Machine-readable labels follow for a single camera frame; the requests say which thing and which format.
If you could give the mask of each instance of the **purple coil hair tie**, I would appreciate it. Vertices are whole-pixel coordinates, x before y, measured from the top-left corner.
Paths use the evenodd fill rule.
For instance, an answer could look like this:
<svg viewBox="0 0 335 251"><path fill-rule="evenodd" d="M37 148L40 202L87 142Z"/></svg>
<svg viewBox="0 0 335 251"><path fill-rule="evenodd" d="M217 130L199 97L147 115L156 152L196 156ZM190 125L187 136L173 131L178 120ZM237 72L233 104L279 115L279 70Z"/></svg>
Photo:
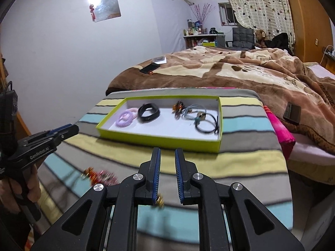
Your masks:
<svg viewBox="0 0 335 251"><path fill-rule="evenodd" d="M115 125L117 127L130 126L133 120L137 117L137 113L138 108L126 109L124 112L120 114L118 120L115 122Z"/></svg>

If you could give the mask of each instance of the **curtain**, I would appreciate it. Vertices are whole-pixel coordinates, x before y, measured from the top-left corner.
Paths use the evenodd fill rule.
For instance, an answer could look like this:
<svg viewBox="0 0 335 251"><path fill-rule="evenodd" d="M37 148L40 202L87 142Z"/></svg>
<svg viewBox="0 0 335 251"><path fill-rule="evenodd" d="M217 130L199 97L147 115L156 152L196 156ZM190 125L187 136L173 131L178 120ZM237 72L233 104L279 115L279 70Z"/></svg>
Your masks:
<svg viewBox="0 0 335 251"><path fill-rule="evenodd" d="M295 35L289 0L229 0L237 21L254 31L263 29L271 40L286 32L293 50Z"/></svg>

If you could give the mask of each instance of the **stuffed animal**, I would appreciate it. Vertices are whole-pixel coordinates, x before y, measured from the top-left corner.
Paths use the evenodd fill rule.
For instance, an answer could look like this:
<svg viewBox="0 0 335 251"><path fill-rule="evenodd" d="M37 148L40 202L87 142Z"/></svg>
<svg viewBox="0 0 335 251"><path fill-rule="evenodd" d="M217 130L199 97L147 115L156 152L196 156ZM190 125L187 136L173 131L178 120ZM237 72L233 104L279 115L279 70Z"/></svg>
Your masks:
<svg viewBox="0 0 335 251"><path fill-rule="evenodd" d="M259 48L267 48L265 45L265 40L268 40L268 37L266 36L266 33L263 29L259 29L256 31L256 39L257 43L255 43L255 46Z"/></svg>

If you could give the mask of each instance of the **silver screw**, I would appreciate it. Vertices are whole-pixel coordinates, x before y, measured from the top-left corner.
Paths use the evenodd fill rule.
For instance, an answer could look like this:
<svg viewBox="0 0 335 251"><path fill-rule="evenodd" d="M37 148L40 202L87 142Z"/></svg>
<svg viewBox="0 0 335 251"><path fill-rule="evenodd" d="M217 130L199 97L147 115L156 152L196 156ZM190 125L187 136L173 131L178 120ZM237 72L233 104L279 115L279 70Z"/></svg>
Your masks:
<svg viewBox="0 0 335 251"><path fill-rule="evenodd" d="M243 189L243 185L242 185L241 183L234 183L234 184L232 185L232 187L233 187L235 190L237 190L237 191L240 191L240 190Z"/></svg>
<svg viewBox="0 0 335 251"><path fill-rule="evenodd" d="M200 174L200 173L195 173L193 175L193 178L194 179L197 179L197 180L200 180L200 179L203 179L204 178L204 175L203 174Z"/></svg>
<svg viewBox="0 0 335 251"><path fill-rule="evenodd" d="M102 191L103 190L103 184L95 184L94 187L93 187L93 190Z"/></svg>
<svg viewBox="0 0 335 251"><path fill-rule="evenodd" d="M141 180L143 178L143 174L134 174L133 179L135 180Z"/></svg>

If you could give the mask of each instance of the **brown blanket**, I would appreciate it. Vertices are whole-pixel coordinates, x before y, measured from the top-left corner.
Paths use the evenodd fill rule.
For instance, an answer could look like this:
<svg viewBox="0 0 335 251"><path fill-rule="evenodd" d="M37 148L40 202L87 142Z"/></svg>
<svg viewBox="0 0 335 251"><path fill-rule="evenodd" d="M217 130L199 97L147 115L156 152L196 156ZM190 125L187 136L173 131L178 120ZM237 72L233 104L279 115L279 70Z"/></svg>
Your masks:
<svg viewBox="0 0 335 251"><path fill-rule="evenodd" d="M318 78L294 56L280 49L226 52L198 46L166 55L152 75L139 70L150 60L120 73L106 95L124 90L182 87L234 87L254 90L264 105L293 133L308 136L335 154L335 80ZM283 120L287 103L302 108L300 124Z"/></svg>

